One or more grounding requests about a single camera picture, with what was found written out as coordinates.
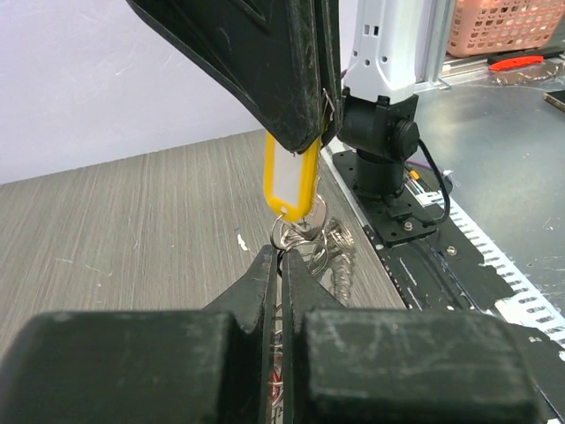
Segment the smartphone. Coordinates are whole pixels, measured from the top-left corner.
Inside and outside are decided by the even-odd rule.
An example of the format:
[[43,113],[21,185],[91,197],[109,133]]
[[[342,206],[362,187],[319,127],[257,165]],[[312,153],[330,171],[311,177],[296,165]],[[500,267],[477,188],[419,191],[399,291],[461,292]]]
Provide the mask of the smartphone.
[[565,112],[565,90],[544,93],[544,100],[561,112]]

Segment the black mounting plate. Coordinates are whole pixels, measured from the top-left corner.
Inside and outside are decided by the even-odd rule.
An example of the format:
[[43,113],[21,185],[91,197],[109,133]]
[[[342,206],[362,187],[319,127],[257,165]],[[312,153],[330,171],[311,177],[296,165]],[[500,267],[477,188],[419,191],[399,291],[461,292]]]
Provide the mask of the black mounting plate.
[[[409,217],[430,219],[427,211],[407,190],[394,199],[394,204],[365,197],[359,193],[355,183],[355,156],[351,151],[336,153],[333,156],[334,166],[384,246],[392,247],[422,239],[437,230],[436,225],[424,226],[420,221]],[[411,223],[410,231],[404,228],[404,222]]]

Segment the white backdrop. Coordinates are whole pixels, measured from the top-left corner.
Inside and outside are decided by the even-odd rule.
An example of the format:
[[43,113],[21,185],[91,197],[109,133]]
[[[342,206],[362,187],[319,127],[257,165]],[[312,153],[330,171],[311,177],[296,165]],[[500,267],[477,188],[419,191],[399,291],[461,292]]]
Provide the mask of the white backdrop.
[[0,0],[0,184],[259,127],[125,0]]

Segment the orange plastic basket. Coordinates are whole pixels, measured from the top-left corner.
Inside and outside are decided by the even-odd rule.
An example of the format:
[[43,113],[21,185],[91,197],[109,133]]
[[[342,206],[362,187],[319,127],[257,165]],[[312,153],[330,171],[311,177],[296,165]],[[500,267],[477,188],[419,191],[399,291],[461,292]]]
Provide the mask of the orange plastic basket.
[[448,53],[467,57],[541,47],[564,12],[565,0],[457,0]]

